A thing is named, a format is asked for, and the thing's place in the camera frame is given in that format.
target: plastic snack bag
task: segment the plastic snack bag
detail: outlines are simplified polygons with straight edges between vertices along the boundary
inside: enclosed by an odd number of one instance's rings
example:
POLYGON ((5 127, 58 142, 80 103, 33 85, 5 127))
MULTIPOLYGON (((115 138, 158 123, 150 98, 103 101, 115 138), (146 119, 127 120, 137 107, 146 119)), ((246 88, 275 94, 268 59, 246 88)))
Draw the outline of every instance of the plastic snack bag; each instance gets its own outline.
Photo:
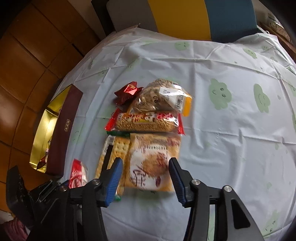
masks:
POLYGON ((115 158, 120 157, 123 161, 123 173, 119 181, 115 199, 120 200, 120 196, 123 195, 124 183, 126 178, 126 158, 128 155, 128 149, 130 145, 130 139, 124 137, 115 137, 109 135, 105 141, 98 167, 96 169, 95 178, 99 178, 102 170, 110 169, 115 158))
POLYGON ((131 104, 130 113, 177 111, 188 116, 192 97, 177 83, 157 79, 144 88, 131 104))
POLYGON ((181 136, 131 133, 126 186, 151 191, 174 191, 168 171, 179 156, 181 136))
POLYGON ((174 132, 184 134, 181 115, 175 111, 122 113, 116 109, 105 129, 129 132, 174 132))
POLYGON ((81 161, 74 159, 71 175, 69 179, 69 188, 82 187, 88 183, 88 170, 81 161))

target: wrinkled plastic sheet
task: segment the wrinkled plastic sheet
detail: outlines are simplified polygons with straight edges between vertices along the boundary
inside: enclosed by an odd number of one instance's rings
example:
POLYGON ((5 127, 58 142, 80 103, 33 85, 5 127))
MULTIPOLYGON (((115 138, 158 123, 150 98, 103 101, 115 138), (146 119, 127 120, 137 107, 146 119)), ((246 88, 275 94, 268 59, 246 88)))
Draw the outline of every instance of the wrinkled plastic sheet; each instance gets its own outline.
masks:
MULTIPOLYGON (((180 84, 192 97, 183 118, 178 158, 208 186, 230 185, 266 240, 279 240, 296 215, 295 64, 269 34, 235 43, 179 40, 131 28, 108 36, 68 73, 56 95, 73 83, 83 91, 67 149, 94 178, 115 110, 114 92, 131 81, 180 84)), ((182 240, 189 216, 175 193, 125 190, 102 209, 109 240, 182 240)), ((209 240, 213 239, 211 207, 209 240)))

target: red wrapped candy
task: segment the red wrapped candy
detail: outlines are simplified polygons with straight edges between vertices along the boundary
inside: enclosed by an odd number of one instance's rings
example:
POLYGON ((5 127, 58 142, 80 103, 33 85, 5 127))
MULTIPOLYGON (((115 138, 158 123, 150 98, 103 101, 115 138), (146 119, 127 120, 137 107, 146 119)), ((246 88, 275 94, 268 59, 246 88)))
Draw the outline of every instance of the red wrapped candy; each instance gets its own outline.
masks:
POLYGON ((143 87, 137 88, 137 82, 132 81, 122 87, 120 90, 114 92, 114 94, 118 97, 116 99, 116 104, 117 105, 122 105, 124 104, 128 99, 133 98, 136 93, 141 91, 143 87))

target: red candy wrapper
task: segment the red candy wrapper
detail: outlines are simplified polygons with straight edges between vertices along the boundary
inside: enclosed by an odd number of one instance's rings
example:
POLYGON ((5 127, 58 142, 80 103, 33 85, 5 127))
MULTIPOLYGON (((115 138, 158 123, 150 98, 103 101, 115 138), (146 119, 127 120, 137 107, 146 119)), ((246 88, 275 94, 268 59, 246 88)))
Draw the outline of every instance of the red candy wrapper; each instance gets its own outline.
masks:
POLYGON ((120 90, 114 92, 114 94, 118 97, 116 99, 116 104, 117 105, 122 105, 124 104, 127 100, 130 98, 133 98, 136 93, 141 91, 143 87, 137 88, 137 82, 132 81, 122 87, 120 90))
POLYGON ((44 157, 41 158, 41 160, 37 164, 36 170, 38 170, 38 169, 40 169, 40 168, 42 168, 42 167, 45 166, 45 164, 46 164, 45 158, 46 158, 46 156, 44 156, 44 157))
POLYGON ((69 188, 82 187, 88 183, 88 170, 81 161, 74 159, 69 180, 69 188))

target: transparent plastic wrap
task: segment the transparent plastic wrap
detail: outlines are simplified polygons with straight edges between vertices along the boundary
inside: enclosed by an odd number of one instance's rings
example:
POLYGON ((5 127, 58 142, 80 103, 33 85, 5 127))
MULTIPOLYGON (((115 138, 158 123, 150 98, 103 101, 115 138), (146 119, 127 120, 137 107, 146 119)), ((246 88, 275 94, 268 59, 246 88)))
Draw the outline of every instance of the transparent plastic wrap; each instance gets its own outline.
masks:
POLYGON ((192 97, 177 83, 157 79, 148 84, 135 98, 129 113, 176 111, 188 116, 192 97))
POLYGON ((126 187, 151 191, 174 191, 168 162, 179 156, 180 135, 131 133, 126 187))
POLYGON ((122 113, 116 109, 105 129, 127 132, 173 132, 184 134, 181 115, 175 111, 122 113))

